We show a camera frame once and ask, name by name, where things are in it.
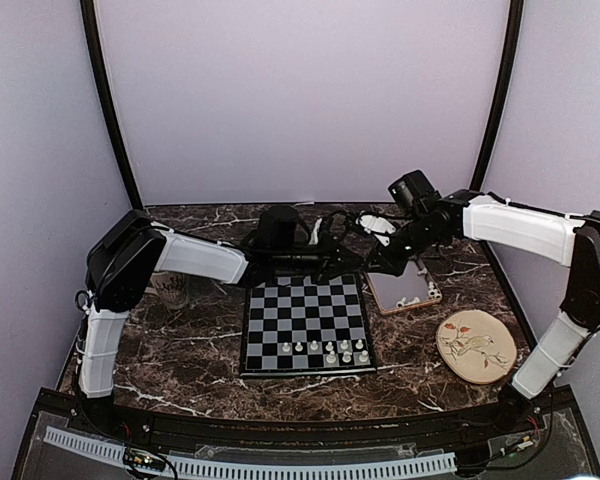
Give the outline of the black grey chess board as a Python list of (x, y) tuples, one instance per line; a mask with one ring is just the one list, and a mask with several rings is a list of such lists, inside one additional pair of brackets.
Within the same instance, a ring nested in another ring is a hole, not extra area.
[[(362, 339), (368, 361), (361, 363), (362, 351), (355, 349)], [(341, 342), (348, 340), (350, 349), (343, 351)], [(317, 351), (309, 344), (316, 341)], [(287, 342), (289, 351), (279, 345)], [(297, 342), (303, 351), (294, 350)], [(338, 363), (329, 366), (325, 349), (332, 342)], [(352, 361), (344, 363), (342, 355), (350, 352)], [(305, 375), (349, 375), (377, 370), (369, 321), (355, 274), (344, 274), (318, 284), (309, 276), (276, 277), (251, 288), (246, 293), (240, 352), (240, 374), (244, 377), (298, 377)]]

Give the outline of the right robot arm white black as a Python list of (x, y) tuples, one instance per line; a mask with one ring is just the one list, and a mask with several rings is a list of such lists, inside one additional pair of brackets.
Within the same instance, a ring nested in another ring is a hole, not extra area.
[(508, 246), (568, 269), (556, 319), (513, 376), (511, 396), (490, 413), (497, 432), (514, 432), (529, 416), (526, 400), (568, 369), (582, 346), (600, 332), (600, 211), (559, 213), (467, 189), (443, 196), (420, 170), (403, 175), (389, 192), (401, 211), (399, 226), (377, 213), (355, 220), (380, 243), (369, 270), (397, 276), (412, 257), (453, 239)]

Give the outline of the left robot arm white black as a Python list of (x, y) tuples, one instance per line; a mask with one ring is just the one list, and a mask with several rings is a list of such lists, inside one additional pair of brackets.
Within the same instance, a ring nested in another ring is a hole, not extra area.
[(251, 287), (277, 273), (303, 274), (318, 282), (361, 267), (361, 255), (344, 240), (352, 230), (346, 219), (340, 233), (327, 215), (308, 225), (287, 205), (260, 214), (257, 226), (240, 242), (212, 241), (181, 233), (131, 210), (91, 249), (84, 290), (77, 306), (84, 317), (76, 340), (76, 390), (89, 399), (81, 417), (100, 436), (121, 427), (120, 412), (104, 399), (112, 395), (122, 330), (142, 299), (151, 277), (167, 272)]

